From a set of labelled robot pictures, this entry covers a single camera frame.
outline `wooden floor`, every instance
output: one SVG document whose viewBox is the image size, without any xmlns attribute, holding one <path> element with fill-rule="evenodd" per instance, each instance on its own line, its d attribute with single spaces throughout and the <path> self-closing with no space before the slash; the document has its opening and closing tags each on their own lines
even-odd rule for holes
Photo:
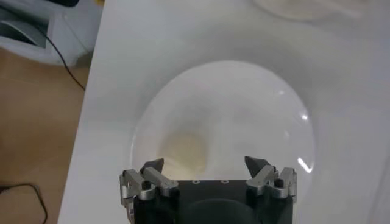
<svg viewBox="0 0 390 224">
<path fill-rule="evenodd" d="M 86 84 L 88 68 L 71 69 Z M 0 184 L 33 182 L 57 223 L 84 92 L 62 66 L 0 49 Z M 0 194 L 0 223 L 41 224 L 32 189 Z"/>
</svg>

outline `white plate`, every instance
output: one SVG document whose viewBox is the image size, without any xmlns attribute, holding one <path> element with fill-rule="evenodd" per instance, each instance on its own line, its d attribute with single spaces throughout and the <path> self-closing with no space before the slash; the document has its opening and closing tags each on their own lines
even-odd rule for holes
<svg viewBox="0 0 390 224">
<path fill-rule="evenodd" d="M 294 90 L 257 65 L 220 61 L 171 80 L 139 121 L 132 164 L 165 157 L 179 180 L 248 179 L 244 156 L 298 173 L 299 204 L 311 185 L 314 139 Z"/>
</svg>

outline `white table surface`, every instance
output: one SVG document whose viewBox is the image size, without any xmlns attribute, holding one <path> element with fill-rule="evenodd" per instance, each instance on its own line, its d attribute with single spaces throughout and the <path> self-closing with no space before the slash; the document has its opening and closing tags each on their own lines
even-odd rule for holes
<svg viewBox="0 0 390 224">
<path fill-rule="evenodd" d="M 372 220 L 390 133 L 389 13 L 372 2 L 343 24 L 285 21 L 251 0 L 106 1 L 59 224 L 128 223 L 118 176 L 137 120 L 177 74 L 227 59 L 274 71 L 311 114 L 318 160 L 302 223 Z"/>
</svg>

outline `black cable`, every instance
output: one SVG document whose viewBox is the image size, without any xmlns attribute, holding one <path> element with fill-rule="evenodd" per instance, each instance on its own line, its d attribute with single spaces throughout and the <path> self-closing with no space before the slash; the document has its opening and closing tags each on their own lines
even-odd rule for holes
<svg viewBox="0 0 390 224">
<path fill-rule="evenodd" d="M 48 219 L 48 210 L 46 209 L 46 206 L 44 205 L 44 201 L 43 201 L 43 198 L 42 198 L 42 195 L 39 191 L 39 187 L 32 184 L 32 183 L 21 183 L 21 184 L 15 184 L 15 185 L 0 185 L 0 194 L 3 193 L 4 191 L 6 190 L 9 190 L 11 188 L 15 188 L 15 187 L 23 187 L 23 186 L 28 186 L 28 187 L 31 187 L 34 192 L 35 192 L 35 195 L 37 195 L 37 198 L 39 200 L 39 203 L 41 204 L 41 207 L 44 211 L 44 220 L 42 222 L 42 224 L 45 224 L 47 219 Z"/>
<path fill-rule="evenodd" d="M 68 65 L 65 62 L 65 59 L 63 58 L 63 56 L 62 56 L 61 52 L 59 51 L 59 49 L 57 48 L 57 46 L 53 43 L 53 41 L 37 25 L 35 25 L 34 23 L 26 20 L 21 15 L 13 12 L 12 10 L 4 7 L 3 5 L 0 5 L 0 8 L 4 9 L 5 11 L 7 11 L 7 12 L 11 13 L 12 15 L 14 15 L 15 17 L 17 17 L 18 19 L 23 20 L 24 22 L 26 22 L 26 23 L 30 24 L 31 26 L 33 26 L 34 28 L 36 28 L 36 30 L 39 31 L 50 42 L 51 46 L 53 46 L 55 51 L 58 53 L 58 55 L 61 58 L 61 61 L 62 61 L 63 65 L 65 67 L 65 69 L 68 71 L 68 73 L 72 77 L 72 79 L 85 91 L 85 87 L 83 85 L 81 85 L 81 83 L 75 78 L 75 76 L 73 75 L 73 73 L 69 69 Z"/>
</svg>

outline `metal bracket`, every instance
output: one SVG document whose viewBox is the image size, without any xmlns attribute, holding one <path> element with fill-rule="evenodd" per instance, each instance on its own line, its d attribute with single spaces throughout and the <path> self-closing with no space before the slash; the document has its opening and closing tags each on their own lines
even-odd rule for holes
<svg viewBox="0 0 390 224">
<path fill-rule="evenodd" d="M 170 180 L 162 175 L 159 171 L 153 167 L 147 167 L 143 170 L 145 179 L 156 185 L 162 196 L 175 197 L 179 193 L 179 183 L 174 180 Z"/>
<path fill-rule="evenodd" d="M 121 204 L 126 208 L 127 218 L 134 223 L 134 198 L 151 200 L 155 198 L 155 186 L 135 170 L 125 170 L 119 176 Z"/>
<path fill-rule="evenodd" d="M 284 168 L 279 177 L 271 184 L 271 195 L 274 198 L 286 198 L 292 196 L 294 202 L 297 200 L 298 175 L 293 168 Z"/>
<path fill-rule="evenodd" d="M 252 179 L 246 181 L 246 185 L 252 189 L 256 196 L 264 194 L 264 189 L 269 183 L 278 177 L 278 171 L 275 167 L 265 165 Z"/>
<path fill-rule="evenodd" d="M 274 166 L 264 159 L 256 159 L 246 156 L 247 167 L 250 174 L 257 174 L 246 181 L 247 187 L 255 192 L 256 196 L 261 196 L 268 189 L 273 198 L 287 198 L 291 196 L 297 200 L 297 173 L 293 168 L 284 168 L 280 174 Z"/>
</svg>

